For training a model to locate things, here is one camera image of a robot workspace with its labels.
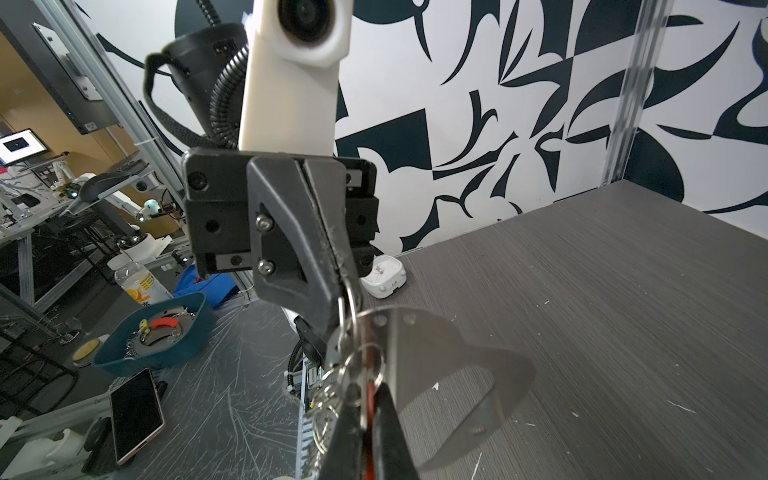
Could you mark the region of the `red key tag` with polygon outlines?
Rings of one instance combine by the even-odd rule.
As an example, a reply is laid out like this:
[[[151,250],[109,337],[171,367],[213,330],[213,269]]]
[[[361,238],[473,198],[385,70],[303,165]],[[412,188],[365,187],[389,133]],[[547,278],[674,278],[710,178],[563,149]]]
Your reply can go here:
[[[372,442],[372,427],[373,427],[373,420],[374,420],[374,413],[375,413],[375,383],[373,381],[369,381],[366,387],[366,398],[365,398],[365,419],[366,419],[366,425],[365,425],[365,431],[364,431],[364,460],[365,460],[365,469],[364,469],[364,480],[374,480],[375,479],[375,472],[374,472],[374,463],[373,463],[373,442]]]

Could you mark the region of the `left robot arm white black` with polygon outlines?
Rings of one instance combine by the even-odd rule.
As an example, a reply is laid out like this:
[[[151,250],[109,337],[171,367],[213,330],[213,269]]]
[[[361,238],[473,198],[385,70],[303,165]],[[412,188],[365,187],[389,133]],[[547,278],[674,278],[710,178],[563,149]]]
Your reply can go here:
[[[366,160],[240,150],[247,44],[242,25],[182,36],[145,61],[145,101],[188,147],[182,160],[184,210],[203,276],[250,270],[259,297],[298,316],[299,335],[327,342],[345,306],[360,303],[370,272],[378,201]],[[154,78],[167,67],[203,133],[155,105]]]

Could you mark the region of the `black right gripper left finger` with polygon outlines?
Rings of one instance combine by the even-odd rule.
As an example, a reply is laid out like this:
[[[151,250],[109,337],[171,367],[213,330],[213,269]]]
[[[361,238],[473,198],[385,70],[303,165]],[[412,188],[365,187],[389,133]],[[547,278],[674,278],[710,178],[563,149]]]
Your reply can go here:
[[[364,477],[360,400],[359,386],[349,385],[342,396],[339,417],[322,461],[319,480],[361,480]]]

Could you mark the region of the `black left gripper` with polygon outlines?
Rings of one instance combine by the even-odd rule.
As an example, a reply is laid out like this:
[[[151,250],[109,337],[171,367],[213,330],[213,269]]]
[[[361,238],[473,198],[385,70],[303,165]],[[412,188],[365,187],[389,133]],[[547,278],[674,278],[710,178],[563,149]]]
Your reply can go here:
[[[193,148],[185,212],[204,277],[254,271],[257,295],[297,313],[322,340],[338,301],[361,308],[372,270],[377,171],[366,160]]]

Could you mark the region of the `silver metal key holder plate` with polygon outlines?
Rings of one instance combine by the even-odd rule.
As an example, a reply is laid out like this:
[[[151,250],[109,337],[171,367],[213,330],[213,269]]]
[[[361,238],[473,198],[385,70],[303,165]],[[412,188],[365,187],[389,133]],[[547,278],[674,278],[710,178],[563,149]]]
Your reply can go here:
[[[426,401],[429,392],[445,396],[463,374],[486,381],[474,402],[419,472],[442,469],[477,449],[499,430],[530,392],[536,378],[531,359],[510,349],[469,343],[454,321],[406,306],[380,306],[357,316],[363,345],[382,354],[383,384],[396,411]]]

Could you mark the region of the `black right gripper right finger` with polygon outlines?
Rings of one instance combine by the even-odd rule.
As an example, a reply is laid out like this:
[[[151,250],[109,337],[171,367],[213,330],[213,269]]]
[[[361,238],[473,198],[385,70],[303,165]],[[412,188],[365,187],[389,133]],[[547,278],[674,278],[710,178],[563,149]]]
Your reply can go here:
[[[420,479],[386,383],[371,399],[371,478]]]

